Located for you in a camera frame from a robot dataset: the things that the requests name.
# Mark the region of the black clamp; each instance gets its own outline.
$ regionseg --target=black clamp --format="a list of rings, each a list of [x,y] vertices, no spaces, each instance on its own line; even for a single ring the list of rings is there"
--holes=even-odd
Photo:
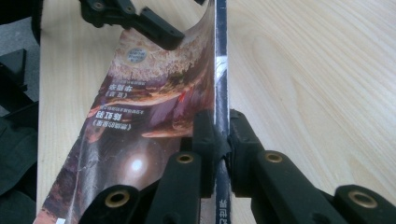
[[[223,159],[235,196],[251,198],[257,223],[396,220],[396,207],[369,189],[343,186],[334,196],[316,189],[286,155],[265,150],[246,117],[232,110],[228,142],[216,132],[210,112],[198,113],[193,137],[182,140],[180,152],[169,159],[159,182],[140,192],[130,186],[102,191],[79,224],[198,224],[201,198],[213,193],[214,173]]]
[[[135,28],[163,49],[177,48],[184,34],[148,7],[137,15],[130,0],[80,0],[82,18],[95,27],[118,24],[124,29]]]

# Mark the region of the wooden table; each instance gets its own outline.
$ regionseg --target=wooden table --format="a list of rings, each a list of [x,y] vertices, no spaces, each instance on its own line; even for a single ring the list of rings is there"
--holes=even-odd
[[[178,29],[193,1],[133,1]],[[396,4],[228,1],[231,107],[266,149],[287,154],[330,194],[358,184],[396,203]],[[96,29],[79,1],[45,1],[41,35],[37,206],[59,173],[106,75],[121,28]],[[249,200],[234,223],[252,223]]]

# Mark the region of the gray floor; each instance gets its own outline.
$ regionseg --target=gray floor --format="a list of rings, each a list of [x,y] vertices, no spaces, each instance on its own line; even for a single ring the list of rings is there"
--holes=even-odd
[[[38,101],[40,48],[30,27],[31,18],[0,25],[0,55],[18,49],[26,49],[25,92],[33,101]],[[8,112],[0,106],[0,116]]]

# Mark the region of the circular logo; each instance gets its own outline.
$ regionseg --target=circular logo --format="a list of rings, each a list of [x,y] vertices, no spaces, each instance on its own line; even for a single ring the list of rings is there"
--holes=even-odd
[[[146,50],[141,48],[134,48],[128,52],[128,60],[131,63],[141,63],[147,56]]]

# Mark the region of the brass insert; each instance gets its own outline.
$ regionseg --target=brass insert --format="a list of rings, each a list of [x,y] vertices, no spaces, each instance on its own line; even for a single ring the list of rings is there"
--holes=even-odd
[[[128,191],[122,189],[109,193],[105,204],[107,207],[116,208],[125,205],[130,199]]]
[[[100,2],[95,2],[95,3],[93,4],[93,6],[96,7],[96,8],[98,8],[98,9],[101,9],[101,8],[103,7],[103,4],[100,3]]]
[[[188,154],[180,155],[177,157],[177,161],[180,163],[190,163],[194,160],[194,157]]]
[[[282,162],[283,161],[283,158],[279,154],[274,153],[274,152],[265,153],[265,159],[270,162]]]
[[[378,203],[372,196],[358,190],[350,191],[347,196],[352,202],[365,208],[376,208],[378,206]]]

